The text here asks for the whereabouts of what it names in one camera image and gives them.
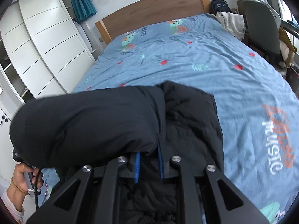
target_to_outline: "human hand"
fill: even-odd
[[[36,175],[39,171],[39,168],[32,169],[28,167],[24,163],[19,163],[15,166],[15,170],[13,172],[13,182],[14,184],[22,191],[27,192],[28,187],[24,178],[24,172],[25,173],[33,173],[32,183],[35,183]],[[37,187],[40,188],[44,184],[44,180],[42,179],[42,173],[40,173],[38,177]]]

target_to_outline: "triangular cutout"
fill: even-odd
[[[217,183],[222,194],[225,207],[228,211],[244,205],[243,201],[231,190],[230,187],[226,185],[222,179],[219,179]]]
[[[54,202],[54,205],[65,211],[69,211],[74,202],[80,183],[81,181],[79,179],[76,180],[61,196],[59,196]]]

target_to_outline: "backpack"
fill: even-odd
[[[225,0],[213,0],[211,1],[210,13],[216,15],[218,12],[230,12],[231,9]]]

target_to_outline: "black line on wardrobe door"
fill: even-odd
[[[46,10],[46,11],[50,11],[50,10],[52,10],[52,9],[55,9],[55,8],[59,8],[59,7],[50,8],[50,9],[48,9],[48,10]],[[46,12],[46,11],[43,11],[43,12],[37,13],[37,14],[35,14],[35,15],[33,15],[33,16],[31,16],[31,17],[27,18],[27,19],[30,19],[30,18],[32,18],[32,17],[34,17],[34,16],[36,16],[36,15],[38,15],[38,14],[44,13],[44,12]]]
[[[57,24],[54,24],[54,25],[52,25],[52,26],[50,26],[50,27],[48,27],[48,28],[46,28],[46,29],[49,29],[49,28],[51,28],[51,27],[53,27],[53,26],[55,26],[55,25],[58,25],[58,24],[60,24],[60,23],[65,22],[65,21],[68,21],[68,20],[64,20],[64,21],[62,21],[62,22],[59,22],[59,23],[57,23]]]
[[[47,83],[47,85],[48,85],[53,79],[54,79],[54,77]],[[46,85],[46,86],[47,86],[47,85]],[[44,88],[45,88],[46,86],[44,86]],[[44,88],[40,91],[40,93],[44,90]],[[39,93],[39,94],[40,94],[40,93]],[[38,95],[39,95],[39,94],[38,94]]]
[[[16,27],[19,27],[20,25],[22,25],[23,23],[19,24],[18,26],[15,26],[13,29],[11,29],[10,31],[14,30]]]
[[[62,42],[60,42],[59,44],[55,45],[52,49],[54,49],[56,46],[60,45],[60,44],[63,43],[64,41],[62,41]]]
[[[74,59],[72,59],[69,63],[67,63],[63,68],[65,68],[68,64],[70,64]]]
[[[40,59],[41,59],[41,58],[39,58],[36,62],[34,62],[30,67],[32,67],[35,63],[37,63]]]
[[[14,53],[17,49],[19,49],[21,46],[23,46],[24,44],[20,45],[18,48],[16,48],[12,53]]]

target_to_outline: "black cable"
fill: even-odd
[[[37,175],[36,175],[36,178],[35,178],[35,182],[34,182],[34,201],[35,201],[35,208],[36,210],[38,210],[39,206],[38,206],[38,198],[37,198],[37,182],[38,182],[38,178],[41,174],[41,171],[43,170],[43,168],[40,168]]]

